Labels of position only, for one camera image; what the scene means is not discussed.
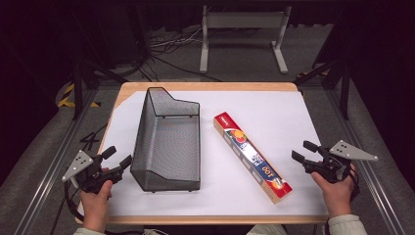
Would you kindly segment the white table mat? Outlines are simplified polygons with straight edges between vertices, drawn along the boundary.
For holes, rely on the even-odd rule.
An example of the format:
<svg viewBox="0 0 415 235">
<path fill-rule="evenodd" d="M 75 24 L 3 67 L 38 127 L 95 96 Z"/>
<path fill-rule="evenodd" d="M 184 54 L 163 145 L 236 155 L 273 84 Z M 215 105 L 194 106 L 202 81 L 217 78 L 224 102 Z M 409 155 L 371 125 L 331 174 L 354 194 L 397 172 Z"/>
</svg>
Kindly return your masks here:
<svg viewBox="0 0 415 235">
<path fill-rule="evenodd" d="M 175 91 L 173 97 L 201 107 L 201 188 L 196 192 L 148 193 L 129 172 L 112 190 L 110 218 L 115 223 L 153 223 L 185 216 L 326 217 L 320 188 L 294 161 L 292 152 L 309 159 L 319 155 L 304 149 L 303 141 L 319 138 L 299 92 L 288 91 Z M 243 129 L 261 153 L 292 187 L 272 203 L 256 180 L 213 126 L 215 116 L 226 112 Z"/>
</svg>

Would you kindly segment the black tape cross mark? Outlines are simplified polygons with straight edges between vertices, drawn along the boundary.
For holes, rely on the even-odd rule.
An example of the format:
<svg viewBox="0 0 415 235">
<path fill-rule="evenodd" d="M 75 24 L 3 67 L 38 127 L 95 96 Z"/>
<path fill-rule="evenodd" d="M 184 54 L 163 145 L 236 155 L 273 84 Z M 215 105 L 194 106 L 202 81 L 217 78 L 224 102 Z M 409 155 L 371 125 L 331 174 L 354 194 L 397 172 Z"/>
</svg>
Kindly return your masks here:
<svg viewBox="0 0 415 235">
<path fill-rule="evenodd" d="M 100 139 L 98 139 L 97 136 L 106 127 L 107 126 L 104 124 L 98 130 L 92 131 L 89 134 L 87 134 L 86 136 L 82 137 L 80 139 L 80 143 L 83 144 L 82 151 L 85 151 L 85 150 L 91 151 L 92 150 L 92 147 L 94 146 L 94 144 L 100 142 Z"/>
</svg>

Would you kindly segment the person's right sleeve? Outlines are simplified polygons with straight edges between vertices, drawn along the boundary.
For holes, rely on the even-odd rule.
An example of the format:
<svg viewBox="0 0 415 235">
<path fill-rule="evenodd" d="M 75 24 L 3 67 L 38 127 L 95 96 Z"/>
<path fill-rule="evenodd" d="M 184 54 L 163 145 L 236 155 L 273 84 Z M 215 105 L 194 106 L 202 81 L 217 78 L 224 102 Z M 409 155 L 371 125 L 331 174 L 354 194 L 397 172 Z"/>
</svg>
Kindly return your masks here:
<svg viewBox="0 0 415 235">
<path fill-rule="evenodd" d="M 360 218 L 354 214 L 338 215 L 327 221 L 328 235 L 368 235 Z"/>
</svg>

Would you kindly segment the person's left sleeve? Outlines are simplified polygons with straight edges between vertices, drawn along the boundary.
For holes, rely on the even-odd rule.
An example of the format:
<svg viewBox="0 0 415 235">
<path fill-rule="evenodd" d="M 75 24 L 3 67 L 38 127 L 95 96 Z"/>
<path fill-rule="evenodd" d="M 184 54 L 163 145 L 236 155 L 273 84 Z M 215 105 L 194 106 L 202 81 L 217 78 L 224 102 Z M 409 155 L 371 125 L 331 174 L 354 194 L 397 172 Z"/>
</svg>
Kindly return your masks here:
<svg viewBox="0 0 415 235">
<path fill-rule="evenodd" d="M 107 234 L 103 232 L 98 232 L 98 231 L 94 231 L 91 229 L 80 227 L 74 231 L 73 235 L 107 235 Z"/>
</svg>

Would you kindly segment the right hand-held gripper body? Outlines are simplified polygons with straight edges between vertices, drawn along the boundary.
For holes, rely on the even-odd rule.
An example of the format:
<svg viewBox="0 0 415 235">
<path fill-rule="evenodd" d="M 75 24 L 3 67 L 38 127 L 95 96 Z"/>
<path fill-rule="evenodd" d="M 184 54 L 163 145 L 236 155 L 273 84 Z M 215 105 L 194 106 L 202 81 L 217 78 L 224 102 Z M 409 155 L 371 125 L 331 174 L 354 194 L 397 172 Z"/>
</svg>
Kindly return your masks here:
<svg viewBox="0 0 415 235">
<path fill-rule="evenodd" d="M 318 147 L 317 152 L 322 156 L 323 161 L 319 163 L 304 159 L 302 166 L 306 173 L 318 172 L 330 183 L 337 183 L 348 177 L 352 160 L 377 161 L 379 159 L 344 140 L 340 140 L 331 148 Z"/>
</svg>

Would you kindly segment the black tripod stand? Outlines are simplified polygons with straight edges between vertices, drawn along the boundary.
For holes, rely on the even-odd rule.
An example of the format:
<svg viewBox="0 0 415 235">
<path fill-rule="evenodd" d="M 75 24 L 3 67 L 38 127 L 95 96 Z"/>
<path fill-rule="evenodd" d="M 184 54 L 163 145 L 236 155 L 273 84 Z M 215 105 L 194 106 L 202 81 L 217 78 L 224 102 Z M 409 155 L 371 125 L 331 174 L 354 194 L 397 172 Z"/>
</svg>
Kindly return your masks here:
<svg viewBox="0 0 415 235">
<path fill-rule="evenodd" d="M 324 71 L 327 72 L 327 75 L 321 85 L 325 90 L 333 90 L 341 81 L 340 110 L 344 119 L 348 119 L 347 105 L 350 82 L 348 66 L 350 39 L 348 37 L 353 31 L 352 15 L 351 9 L 344 8 L 342 10 L 312 64 L 312 71 L 299 74 L 294 81 L 294 84 L 299 86 Z"/>
<path fill-rule="evenodd" d="M 100 86 L 100 76 L 95 71 L 99 71 L 119 84 L 125 83 L 126 79 L 105 69 L 84 53 L 82 43 L 88 38 L 72 9 L 68 9 L 67 14 L 60 18 L 60 24 L 63 42 L 71 60 L 75 108 L 73 119 L 77 120 L 90 106 L 86 102 L 86 96 L 83 95 L 83 89 L 97 90 Z"/>
</svg>

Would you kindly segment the person's left hand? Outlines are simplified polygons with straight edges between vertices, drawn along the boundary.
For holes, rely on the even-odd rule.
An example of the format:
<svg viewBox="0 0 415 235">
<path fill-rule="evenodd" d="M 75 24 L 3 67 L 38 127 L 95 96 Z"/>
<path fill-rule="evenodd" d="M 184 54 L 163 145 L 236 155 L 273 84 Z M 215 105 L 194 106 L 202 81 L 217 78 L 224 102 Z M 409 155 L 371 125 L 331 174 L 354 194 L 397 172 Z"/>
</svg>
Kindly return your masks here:
<svg viewBox="0 0 415 235">
<path fill-rule="evenodd" d="M 80 193 L 81 204 L 84 209 L 84 228 L 100 233 L 105 232 L 112 187 L 111 180 L 107 180 L 97 194 L 84 191 Z"/>
</svg>

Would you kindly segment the person's right hand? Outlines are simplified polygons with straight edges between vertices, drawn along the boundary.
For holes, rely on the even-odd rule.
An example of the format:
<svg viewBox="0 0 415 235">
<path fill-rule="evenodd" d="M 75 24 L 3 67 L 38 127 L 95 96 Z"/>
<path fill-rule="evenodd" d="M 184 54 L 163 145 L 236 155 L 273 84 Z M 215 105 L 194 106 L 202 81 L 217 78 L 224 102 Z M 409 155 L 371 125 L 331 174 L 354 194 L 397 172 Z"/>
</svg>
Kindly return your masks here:
<svg viewBox="0 0 415 235">
<path fill-rule="evenodd" d="M 330 218 L 352 214 L 350 198 L 353 191 L 353 181 L 350 176 L 337 183 L 328 182 L 318 172 L 312 172 L 311 177 L 322 190 Z"/>
</svg>

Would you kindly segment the yellow black hazard tape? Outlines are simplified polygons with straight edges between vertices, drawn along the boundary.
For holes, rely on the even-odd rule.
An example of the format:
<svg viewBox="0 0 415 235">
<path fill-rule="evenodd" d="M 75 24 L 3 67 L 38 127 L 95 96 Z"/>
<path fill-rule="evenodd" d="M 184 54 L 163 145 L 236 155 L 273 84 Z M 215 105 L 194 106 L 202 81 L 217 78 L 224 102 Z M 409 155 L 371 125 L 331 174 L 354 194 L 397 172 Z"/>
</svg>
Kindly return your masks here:
<svg viewBox="0 0 415 235">
<path fill-rule="evenodd" d="M 71 82 L 68 84 L 65 89 L 61 100 L 58 102 L 58 107 L 75 107 L 75 102 L 70 99 L 71 94 L 74 92 L 74 83 Z"/>
</svg>

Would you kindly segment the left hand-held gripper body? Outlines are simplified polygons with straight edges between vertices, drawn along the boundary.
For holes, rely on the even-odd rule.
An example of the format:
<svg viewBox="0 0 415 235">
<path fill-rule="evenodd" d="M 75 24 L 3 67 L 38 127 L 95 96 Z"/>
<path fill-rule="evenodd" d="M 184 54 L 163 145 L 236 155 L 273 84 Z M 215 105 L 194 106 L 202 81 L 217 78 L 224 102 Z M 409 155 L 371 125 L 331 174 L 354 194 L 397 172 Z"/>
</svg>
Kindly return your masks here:
<svg viewBox="0 0 415 235">
<path fill-rule="evenodd" d="M 123 169 L 120 166 L 103 171 L 101 168 L 103 160 L 101 154 L 90 157 L 84 151 L 79 150 L 62 181 L 70 181 L 75 188 L 97 194 L 107 180 L 116 184 L 122 179 L 123 174 Z"/>
</svg>

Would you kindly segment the long plastic wrap box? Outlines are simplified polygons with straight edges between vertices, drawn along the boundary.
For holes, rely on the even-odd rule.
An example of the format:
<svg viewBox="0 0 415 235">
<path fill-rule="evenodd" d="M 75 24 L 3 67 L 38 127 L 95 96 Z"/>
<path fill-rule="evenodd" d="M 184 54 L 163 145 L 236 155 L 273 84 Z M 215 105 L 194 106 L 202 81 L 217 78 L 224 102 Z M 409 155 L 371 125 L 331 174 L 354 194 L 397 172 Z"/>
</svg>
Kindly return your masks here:
<svg viewBox="0 0 415 235">
<path fill-rule="evenodd" d="M 213 126 L 273 204 L 277 204 L 293 191 L 291 185 L 228 113 L 215 116 Z"/>
</svg>

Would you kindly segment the person's sleeve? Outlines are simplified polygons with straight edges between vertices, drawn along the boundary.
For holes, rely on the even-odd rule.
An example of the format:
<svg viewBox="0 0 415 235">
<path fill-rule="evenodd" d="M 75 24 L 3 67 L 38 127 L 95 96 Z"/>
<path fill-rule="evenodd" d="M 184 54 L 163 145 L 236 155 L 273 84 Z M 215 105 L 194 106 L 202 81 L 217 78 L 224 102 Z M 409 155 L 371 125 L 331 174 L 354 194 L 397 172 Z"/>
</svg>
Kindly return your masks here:
<svg viewBox="0 0 415 235">
<path fill-rule="evenodd" d="M 107 235 L 107 234 L 103 232 L 98 232 L 98 231 L 94 231 L 91 229 L 80 227 L 74 231 L 73 235 Z"/>
<path fill-rule="evenodd" d="M 327 221 L 328 235 L 368 235 L 360 218 L 354 214 L 338 215 Z"/>
</svg>

